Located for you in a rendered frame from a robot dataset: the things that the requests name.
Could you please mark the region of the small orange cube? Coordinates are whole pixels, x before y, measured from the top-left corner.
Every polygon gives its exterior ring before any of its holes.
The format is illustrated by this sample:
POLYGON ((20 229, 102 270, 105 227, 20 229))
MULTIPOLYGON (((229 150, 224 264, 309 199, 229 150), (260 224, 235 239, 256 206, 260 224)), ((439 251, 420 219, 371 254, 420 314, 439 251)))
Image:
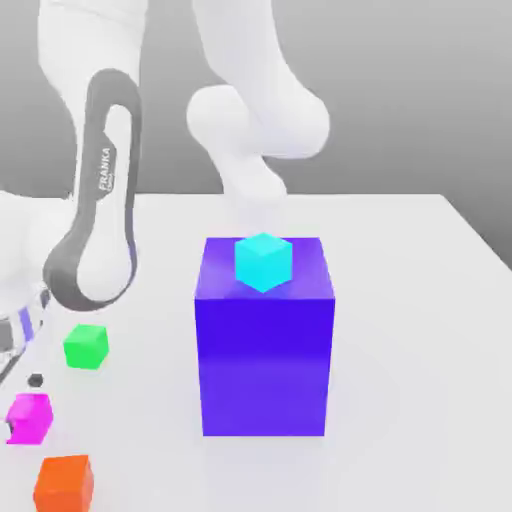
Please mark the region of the small orange cube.
POLYGON ((87 455, 46 457, 33 491, 37 512, 89 512, 94 475, 87 455))

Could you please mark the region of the small green cube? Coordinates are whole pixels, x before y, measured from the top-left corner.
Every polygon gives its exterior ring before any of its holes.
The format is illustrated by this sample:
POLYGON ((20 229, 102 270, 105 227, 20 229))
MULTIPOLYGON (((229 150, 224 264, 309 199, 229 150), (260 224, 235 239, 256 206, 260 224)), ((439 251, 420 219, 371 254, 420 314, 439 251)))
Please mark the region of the small green cube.
POLYGON ((65 338, 63 348, 68 367, 97 370, 109 353, 107 329, 77 324, 65 338))

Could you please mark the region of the small magenta cube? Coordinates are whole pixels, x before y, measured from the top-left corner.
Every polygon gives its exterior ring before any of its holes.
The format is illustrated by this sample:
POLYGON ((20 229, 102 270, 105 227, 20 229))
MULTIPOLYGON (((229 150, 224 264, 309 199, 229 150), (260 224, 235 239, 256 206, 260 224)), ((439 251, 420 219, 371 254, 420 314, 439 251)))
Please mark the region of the small magenta cube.
POLYGON ((41 445, 53 422, 50 398, 44 393, 20 393, 10 406, 6 421, 11 445, 41 445))

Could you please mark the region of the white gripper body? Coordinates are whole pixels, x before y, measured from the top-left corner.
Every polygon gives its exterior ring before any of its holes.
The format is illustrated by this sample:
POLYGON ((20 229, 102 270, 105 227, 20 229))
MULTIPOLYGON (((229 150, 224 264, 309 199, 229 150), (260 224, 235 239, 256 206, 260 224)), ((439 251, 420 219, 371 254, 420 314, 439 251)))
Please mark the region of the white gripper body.
POLYGON ((18 393, 28 388, 28 378, 31 374, 31 356, 28 350, 20 354, 0 379, 0 405, 10 405, 18 393))

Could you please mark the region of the small cyan cube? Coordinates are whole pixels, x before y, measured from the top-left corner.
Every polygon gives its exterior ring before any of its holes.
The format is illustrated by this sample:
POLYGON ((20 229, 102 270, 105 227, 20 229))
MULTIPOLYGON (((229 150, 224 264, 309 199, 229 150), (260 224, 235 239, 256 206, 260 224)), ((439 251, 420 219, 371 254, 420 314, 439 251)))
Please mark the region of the small cyan cube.
POLYGON ((289 282, 293 274, 293 245, 282 238, 260 233, 236 241, 236 280, 261 292, 289 282))

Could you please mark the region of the large blue box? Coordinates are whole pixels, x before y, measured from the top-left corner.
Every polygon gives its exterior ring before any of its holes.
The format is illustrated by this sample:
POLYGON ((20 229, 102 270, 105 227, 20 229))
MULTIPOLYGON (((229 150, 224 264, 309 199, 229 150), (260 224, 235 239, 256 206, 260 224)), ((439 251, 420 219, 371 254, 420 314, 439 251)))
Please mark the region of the large blue box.
POLYGON ((206 436, 321 436, 335 294, 322 243, 294 238, 293 278, 265 293, 235 278, 235 239, 207 238, 194 297, 206 436))

